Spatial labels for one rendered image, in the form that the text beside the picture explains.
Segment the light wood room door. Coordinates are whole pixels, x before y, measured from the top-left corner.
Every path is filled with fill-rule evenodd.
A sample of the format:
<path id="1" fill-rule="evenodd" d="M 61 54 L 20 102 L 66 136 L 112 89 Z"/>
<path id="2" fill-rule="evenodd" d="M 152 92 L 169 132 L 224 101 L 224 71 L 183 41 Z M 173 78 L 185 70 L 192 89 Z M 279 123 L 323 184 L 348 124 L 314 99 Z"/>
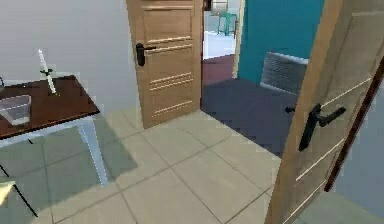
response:
<path id="1" fill-rule="evenodd" d="M 200 108 L 203 0 L 125 0 L 145 129 Z M 145 65 L 136 59 L 136 44 Z"/>
<path id="2" fill-rule="evenodd" d="M 324 190 L 383 57 L 384 0 L 325 0 L 264 224 L 293 224 Z M 322 116 L 347 111 L 299 151 L 316 104 Z"/>

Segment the teal green chair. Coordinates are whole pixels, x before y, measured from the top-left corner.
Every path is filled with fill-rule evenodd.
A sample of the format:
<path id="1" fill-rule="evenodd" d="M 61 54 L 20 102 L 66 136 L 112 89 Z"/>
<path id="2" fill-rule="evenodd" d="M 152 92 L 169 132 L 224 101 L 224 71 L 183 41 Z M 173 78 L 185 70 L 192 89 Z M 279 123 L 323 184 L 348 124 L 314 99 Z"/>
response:
<path id="1" fill-rule="evenodd" d="M 217 34 L 223 33 L 225 36 L 236 35 L 238 16 L 234 13 L 221 12 L 218 14 Z"/>

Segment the brown top white leg table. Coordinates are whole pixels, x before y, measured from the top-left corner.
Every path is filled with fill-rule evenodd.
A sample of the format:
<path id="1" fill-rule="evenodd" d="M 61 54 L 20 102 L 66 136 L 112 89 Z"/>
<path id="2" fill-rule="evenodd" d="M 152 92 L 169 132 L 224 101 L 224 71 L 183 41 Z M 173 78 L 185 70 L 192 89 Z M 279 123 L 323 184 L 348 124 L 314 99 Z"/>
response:
<path id="1" fill-rule="evenodd" d="M 74 75 L 56 78 L 54 84 L 59 95 L 49 94 L 45 80 L 13 84 L 4 88 L 0 99 L 30 96 L 31 115 L 27 124 L 18 126 L 12 126 L 0 116 L 0 149 L 76 127 L 81 139 L 88 146 L 100 184 L 106 186 L 108 177 L 94 125 L 94 116 L 100 110 Z"/>

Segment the white candle on black holder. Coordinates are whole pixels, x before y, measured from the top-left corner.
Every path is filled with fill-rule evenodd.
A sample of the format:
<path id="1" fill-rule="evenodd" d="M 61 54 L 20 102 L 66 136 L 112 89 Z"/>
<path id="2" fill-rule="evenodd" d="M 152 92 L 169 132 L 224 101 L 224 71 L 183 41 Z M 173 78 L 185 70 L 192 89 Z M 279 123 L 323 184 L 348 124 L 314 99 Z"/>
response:
<path id="1" fill-rule="evenodd" d="M 52 70 L 48 69 L 47 63 L 45 61 L 45 58 L 44 58 L 44 55 L 43 55 L 43 52 L 42 52 L 41 49 L 38 49 L 38 55 L 39 55 L 39 59 L 40 59 L 41 65 L 43 67 L 43 69 L 40 71 L 40 73 L 43 73 L 43 74 L 46 75 L 47 82 L 48 82 L 49 88 L 50 88 L 50 90 L 52 92 L 52 95 L 57 95 L 57 91 L 56 91 L 56 88 L 54 86 L 53 79 L 52 79 L 52 77 L 50 75 L 50 72 Z"/>

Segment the clear glass bowl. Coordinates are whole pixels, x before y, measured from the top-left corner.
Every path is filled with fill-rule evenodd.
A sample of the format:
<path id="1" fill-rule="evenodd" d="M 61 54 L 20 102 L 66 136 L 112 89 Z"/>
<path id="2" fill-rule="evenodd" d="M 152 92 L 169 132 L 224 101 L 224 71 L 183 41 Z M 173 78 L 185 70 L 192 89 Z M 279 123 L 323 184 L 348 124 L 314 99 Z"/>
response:
<path id="1" fill-rule="evenodd" d="M 12 126 L 30 121 L 31 97 L 20 95 L 0 100 L 0 115 Z"/>

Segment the pale yellow black leg chair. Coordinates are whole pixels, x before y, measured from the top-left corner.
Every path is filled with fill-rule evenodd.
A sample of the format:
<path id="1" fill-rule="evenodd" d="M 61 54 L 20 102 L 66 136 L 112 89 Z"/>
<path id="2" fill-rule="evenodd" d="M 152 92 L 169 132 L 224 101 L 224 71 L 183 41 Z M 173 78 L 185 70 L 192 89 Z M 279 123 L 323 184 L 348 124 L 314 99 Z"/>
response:
<path id="1" fill-rule="evenodd" d="M 0 176 L 0 206 L 3 206 L 7 203 L 9 195 L 12 192 L 15 192 L 23 201 L 25 206 L 31 211 L 31 213 L 37 217 L 38 214 L 27 201 L 27 198 L 23 195 L 21 190 L 18 188 L 16 181 L 13 180 L 6 169 L 0 164 L 0 171 L 3 173 L 3 176 Z"/>

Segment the grey ribbed wall radiator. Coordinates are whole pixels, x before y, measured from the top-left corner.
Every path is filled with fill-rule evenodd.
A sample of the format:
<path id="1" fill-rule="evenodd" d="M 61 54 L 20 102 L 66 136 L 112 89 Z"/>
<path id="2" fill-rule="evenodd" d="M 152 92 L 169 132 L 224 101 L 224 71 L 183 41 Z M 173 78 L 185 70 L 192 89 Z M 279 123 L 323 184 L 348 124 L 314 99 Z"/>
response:
<path id="1" fill-rule="evenodd" d="M 306 58 L 267 52 L 261 82 L 264 85 L 298 95 L 309 60 Z"/>

